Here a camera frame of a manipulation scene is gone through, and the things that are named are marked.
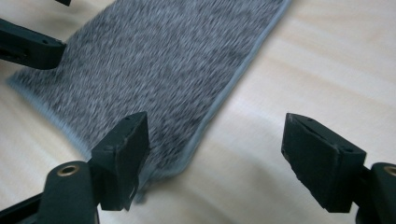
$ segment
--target wooden table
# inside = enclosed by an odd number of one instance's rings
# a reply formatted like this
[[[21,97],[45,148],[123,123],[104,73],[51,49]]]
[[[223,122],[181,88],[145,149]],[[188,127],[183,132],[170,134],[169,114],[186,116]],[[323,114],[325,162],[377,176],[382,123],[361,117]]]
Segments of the wooden table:
[[[66,40],[112,0],[2,0],[0,18]],[[328,214],[280,153],[287,112],[316,119],[396,163],[396,2],[294,1],[208,128],[190,168],[102,223],[355,223]],[[42,191],[81,156],[4,81],[0,62],[0,209]]]

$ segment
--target black clamp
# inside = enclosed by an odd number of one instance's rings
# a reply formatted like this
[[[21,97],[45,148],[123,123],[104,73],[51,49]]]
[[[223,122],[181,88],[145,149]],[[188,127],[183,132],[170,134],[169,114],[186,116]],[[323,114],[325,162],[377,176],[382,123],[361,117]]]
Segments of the black clamp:
[[[366,152],[314,119],[287,114],[282,154],[297,178],[330,213],[360,209],[359,224],[396,223],[396,165],[364,167]]]
[[[122,119],[92,150],[88,162],[70,161],[47,176],[43,193],[0,212],[0,223],[99,223],[102,210],[129,210],[149,154],[147,113]]]

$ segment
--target gray carpet sample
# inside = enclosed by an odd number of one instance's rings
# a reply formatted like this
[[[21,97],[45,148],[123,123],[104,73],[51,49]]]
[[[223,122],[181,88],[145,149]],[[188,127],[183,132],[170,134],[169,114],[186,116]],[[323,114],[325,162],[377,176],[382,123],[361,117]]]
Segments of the gray carpet sample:
[[[148,111],[146,186],[182,172],[205,126],[289,0],[118,0],[67,41],[58,68],[9,84],[88,159],[119,121]]]

